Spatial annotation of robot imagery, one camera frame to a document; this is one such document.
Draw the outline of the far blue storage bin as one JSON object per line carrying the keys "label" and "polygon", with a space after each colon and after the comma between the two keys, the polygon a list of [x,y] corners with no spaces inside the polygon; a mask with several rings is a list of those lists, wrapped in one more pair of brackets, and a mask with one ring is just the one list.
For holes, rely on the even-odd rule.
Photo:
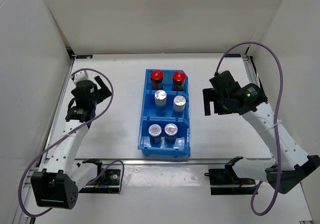
{"label": "far blue storage bin", "polygon": [[[152,81],[151,81],[151,73],[153,69],[146,69],[145,70],[145,79],[144,79],[144,92],[151,92],[152,89]],[[162,89],[166,92],[173,91],[173,75],[175,72],[179,70],[175,69],[161,69],[163,73],[163,80],[162,80]],[[185,83],[183,85],[183,90],[185,94],[189,94],[188,91],[188,76],[185,73]]]}

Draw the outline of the blue storage bin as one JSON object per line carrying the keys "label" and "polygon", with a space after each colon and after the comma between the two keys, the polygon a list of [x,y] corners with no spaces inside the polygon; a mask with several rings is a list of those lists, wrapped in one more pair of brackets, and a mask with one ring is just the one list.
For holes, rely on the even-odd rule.
{"label": "blue storage bin", "polygon": [[[144,92],[151,92],[152,89],[152,81],[151,81],[151,73],[153,69],[146,69],[145,70],[145,79],[144,79]],[[162,89],[166,92],[173,91],[173,75],[175,72],[179,70],[175,69],[161,69],[163,73],[163,80],[162,80]],[[188,91],[188,76],[185,73],[185,83],[183,85],[183,90],[185,94],[189,94]]]}
{"label": "blue storage bin", "polygon": [[[159,118],[181,118],[187,122],[190,121],[189,117],[189,96],[182,91],[168,91],[165,105],[165,112],[156,110],[155,90],[147,91],[143,94],[141,116],[142,117],[159,117]],[[186,105],[183,114],[176,115],[173,113],[174,98],[176,96],[183,96],[186,99]]]}
{"label": "blue storage bin", "polygon": [[[174,144],[165,142],[165,126],[169,123],[176,124],[178,127],[177,138]],[[161,142],[158,144],[150,142],[148,128],[152,124],[158,124],[162,129]],[[142,154],[146,157],[189,157],[191,155],[189,122],[183,118],[174,117],[143,117],[140,120],[137,148],[141,150]]]}

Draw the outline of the near blue storage bin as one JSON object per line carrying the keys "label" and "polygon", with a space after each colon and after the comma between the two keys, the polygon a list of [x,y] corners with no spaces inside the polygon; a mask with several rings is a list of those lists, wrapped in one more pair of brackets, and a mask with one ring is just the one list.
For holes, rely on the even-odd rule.
{"label": "near blue storage bin", "polygon": [[[178,127],[177,138],[174,144],[165,142],[165,126],[169,123],[176,124]],[[148,128],[152,124],[158,124],[162,129],[161,142],[158,144],[150,142]],[[189,157],[191,155],[189,122],[183,118],[174,117],[143,117],[140,120],[137,148],[141,150],[142,154],[146,157]]]}

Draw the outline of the middle blue storage bin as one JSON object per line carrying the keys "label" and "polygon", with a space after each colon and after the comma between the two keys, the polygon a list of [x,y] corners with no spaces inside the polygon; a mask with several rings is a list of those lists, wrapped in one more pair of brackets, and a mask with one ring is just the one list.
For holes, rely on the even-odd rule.
{"label": "middle blue storage bin", "polygon": [[[159,118],[181,118],[187,122],[190,121],[189,117],[189,96],[182,91],[168,91],[165,105],[165,112],[156,110],[155,90],[147,91],[143,94],[141,116],[142,117],[159,117]],[[183,114],[176,115],[173,113],[174,98],[176,96],[183,96],[186,99],[186,105]]]}

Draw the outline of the blue corner label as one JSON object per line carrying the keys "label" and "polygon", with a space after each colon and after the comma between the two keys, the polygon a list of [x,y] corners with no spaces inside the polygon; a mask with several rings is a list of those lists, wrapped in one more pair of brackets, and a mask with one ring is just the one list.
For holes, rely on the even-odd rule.
{"label": "blue corner label", "polygon": [[228,53],[225,55],[225,58],[241,58],[242,55],[240,53]]}
{"label": "blue corner label", "polygon": [[76,59],[92,59],[93,55],[77,55]]}

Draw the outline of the left blue corner label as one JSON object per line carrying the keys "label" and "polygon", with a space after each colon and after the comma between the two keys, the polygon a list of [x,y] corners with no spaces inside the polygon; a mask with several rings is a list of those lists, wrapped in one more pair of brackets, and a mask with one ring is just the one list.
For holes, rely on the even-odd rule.
{"label": "left blue corner label", "polygon": [[76,59],[92,59],[93,55],[77,55]]}

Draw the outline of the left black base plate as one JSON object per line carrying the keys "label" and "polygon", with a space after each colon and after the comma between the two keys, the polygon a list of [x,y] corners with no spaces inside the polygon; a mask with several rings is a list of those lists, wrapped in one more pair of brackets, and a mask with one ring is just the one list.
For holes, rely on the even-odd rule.
{"label": "left black base plate", "polygon": [[120,163],[111,165],[108,169],[100,167],[102,175],[92,185],[87,185],[79,192],[82,194],[119,194],[123,185],[125,166]]}

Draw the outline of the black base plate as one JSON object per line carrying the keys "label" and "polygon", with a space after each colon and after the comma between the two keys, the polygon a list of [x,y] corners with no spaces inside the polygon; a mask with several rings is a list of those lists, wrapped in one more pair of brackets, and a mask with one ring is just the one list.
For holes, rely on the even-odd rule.
{"label": "black base plate", "polygon": [[210,193],[213,196],[252,195],[257,185],[250,178],[230,180],[224,169],[209,169],[204,176],[209,178]]}
{"label": "black base plate", "polygon": [[123,185],[125,166],[120,163],[111,165],[108,169],[100,167],[102,175],[92,185],[87,185],[79,192],[82,194],[119,194]]}

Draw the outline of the right blue corner label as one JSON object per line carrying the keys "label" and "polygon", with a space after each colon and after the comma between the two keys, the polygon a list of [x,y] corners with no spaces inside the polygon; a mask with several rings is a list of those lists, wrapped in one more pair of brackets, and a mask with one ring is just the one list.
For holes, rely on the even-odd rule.
{"label": "right blue corner label", "polygon": [[225,58],[241,58],[242,55],[240,53],[228,53],[225,55]]}

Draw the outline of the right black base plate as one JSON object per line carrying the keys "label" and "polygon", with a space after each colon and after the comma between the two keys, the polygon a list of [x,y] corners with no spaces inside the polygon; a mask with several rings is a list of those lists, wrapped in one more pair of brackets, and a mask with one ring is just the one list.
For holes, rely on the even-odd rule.
{"label": "right black base plate", "polygon": [[210,193],[213,196],[252,195],[257,185],[250,178],[230,180],[224,169],[209,169],[204,176],[209,178]]}

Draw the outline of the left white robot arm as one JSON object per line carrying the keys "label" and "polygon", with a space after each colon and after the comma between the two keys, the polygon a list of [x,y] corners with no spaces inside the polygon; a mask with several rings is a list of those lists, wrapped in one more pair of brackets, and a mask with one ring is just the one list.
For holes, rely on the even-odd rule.
{"label": "left white robot arm", "polygon": [[32,174],[30,182],[36,204],[45,208],[71,210],[79,191],[91,181],[100,184],[105,172],[98,163],[75,164],[78,149],[96,116],[96,107],[112,92],[100,76],[90,80],[85,71],[73,77],[75,88],[68,104],[62,133],[64,138],[57,144],[53,155],[42,170]]}

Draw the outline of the red-lid sauce jar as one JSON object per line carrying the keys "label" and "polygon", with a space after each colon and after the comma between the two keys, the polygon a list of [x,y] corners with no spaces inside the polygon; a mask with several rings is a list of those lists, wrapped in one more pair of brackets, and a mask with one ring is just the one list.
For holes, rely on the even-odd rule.
{"label": "red-lid sauce jar", "polygon": [[186,77],[183,71],[176,71],[172,76],[172,90],[183,91]]}
{"label": "red-lid sauce jar", "polygon": [[151,89],[152,90],[162,90],[163,89],[163,77],[164,74],[161,70],[153,70],[150,73],[150,80],[151,80]]}

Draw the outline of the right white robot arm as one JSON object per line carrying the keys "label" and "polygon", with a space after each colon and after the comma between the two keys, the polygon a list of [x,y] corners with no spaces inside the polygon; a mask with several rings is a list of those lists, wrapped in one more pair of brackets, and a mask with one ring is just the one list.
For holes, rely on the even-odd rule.
{"label": "right white robot arm", "polygon": [[202,91],[204,114],[211,114],[210,103],[218,115],[239,114],[257,132],[270,151],[269,160],[251,160],[237,156],[224,166],[223,177],[230,184],[241,179],[269,183],[281,194],[287,194],[320,166],[320,157],[310,155],[291,137],[275,116],[265,93],[258,85],[233,84],[215,91]]}

